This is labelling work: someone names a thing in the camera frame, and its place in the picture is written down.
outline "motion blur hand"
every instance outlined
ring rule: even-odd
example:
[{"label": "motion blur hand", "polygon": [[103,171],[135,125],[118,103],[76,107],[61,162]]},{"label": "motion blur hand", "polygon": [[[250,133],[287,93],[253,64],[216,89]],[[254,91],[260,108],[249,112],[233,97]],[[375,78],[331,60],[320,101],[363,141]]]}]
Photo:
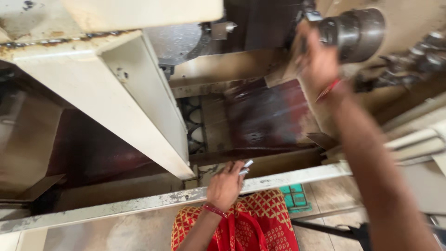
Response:
[{"label": "motion blur hand", "polygon": [[302,21],[296,28],[296,34],[306,38],[306,54],[296,61],[305,80],[312,83],[317,91],[322,91],[339,75],[338,51],[335,46],[326,46],[319,41],[318,29],[311,28]]},{"label": "motion blur hand", "polygon": [[245,175],[239,175],[239,172],[244,165],[242,160],[226,163],[226,166],[211,178],[207,187],[207,201],[226,212],[242,190]]}]

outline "bangle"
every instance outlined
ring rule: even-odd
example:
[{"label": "bangle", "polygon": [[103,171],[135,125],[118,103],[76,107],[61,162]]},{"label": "bangle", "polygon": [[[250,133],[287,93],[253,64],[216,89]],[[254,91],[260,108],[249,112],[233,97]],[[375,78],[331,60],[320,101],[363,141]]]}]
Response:
[{"label": "bangle", "polygon": [[319,93],[319,96],[316,98],[315,102],[327,96],[328,93],[331,92],[331,90],[333,90],[333,88],[340,82],[341,82],[340,79],[335,79],[329,86],[327,86],[327,88],[325,88],[321,93]]},{"label": "bangle", "polygon": [[220,215],[221,217],[227,219],[227,215],[222,210],[220,210],[219,208],[217,208],[210,202],[207,202],[206,204],[204,204],[203,208],[208,211],[211,211],[213,213],[216,213],[216,214]]}]

